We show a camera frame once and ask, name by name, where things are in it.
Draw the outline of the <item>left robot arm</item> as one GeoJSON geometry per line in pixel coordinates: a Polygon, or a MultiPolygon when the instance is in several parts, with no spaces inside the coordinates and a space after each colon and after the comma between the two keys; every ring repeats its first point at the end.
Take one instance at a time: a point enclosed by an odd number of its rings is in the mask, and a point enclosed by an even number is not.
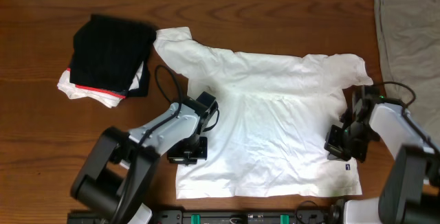
{"type": "Polygon", "coordinates": [[[75,178],[70,194],[107,223],[148,223],[152,211],[143,203],[158,163],[191,165],[208,157],[205,132],[219,114],[214,96],[174,102],[159,117],[128,132],[115,127],[98,138],[75,178]]]}

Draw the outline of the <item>white printed t-shirt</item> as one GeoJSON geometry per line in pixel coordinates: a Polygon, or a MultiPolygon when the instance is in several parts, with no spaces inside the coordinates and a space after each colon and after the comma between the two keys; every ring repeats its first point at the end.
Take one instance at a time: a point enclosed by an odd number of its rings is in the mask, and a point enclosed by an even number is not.
{"type": "Polygon", "coordinates": [[[372,83],[361,57],[233,52],[198,43],[188,27],[160,30],[154,47],[188,79],[190,97],[207,92],[219,105],[207,160],[177,169],[177,198],[362,193],[356,161],[330,160],[324,148],[344,90],[372,83]]]}

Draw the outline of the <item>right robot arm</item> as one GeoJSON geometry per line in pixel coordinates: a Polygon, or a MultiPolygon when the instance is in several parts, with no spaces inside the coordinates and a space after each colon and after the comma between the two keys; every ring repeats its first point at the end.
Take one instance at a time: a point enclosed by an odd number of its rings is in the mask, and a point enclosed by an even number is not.
{"type": "Polygon", "coordinates": [[[438,223],[439,146],[410,116],[408,104],[381,95],[378,85],[353,92],[352,106],[332,125],[324,149],[330,160],[364,162],[369,142],[382,140],[395,162],[379,197],[339,200],[328,223],[438,223]]]}

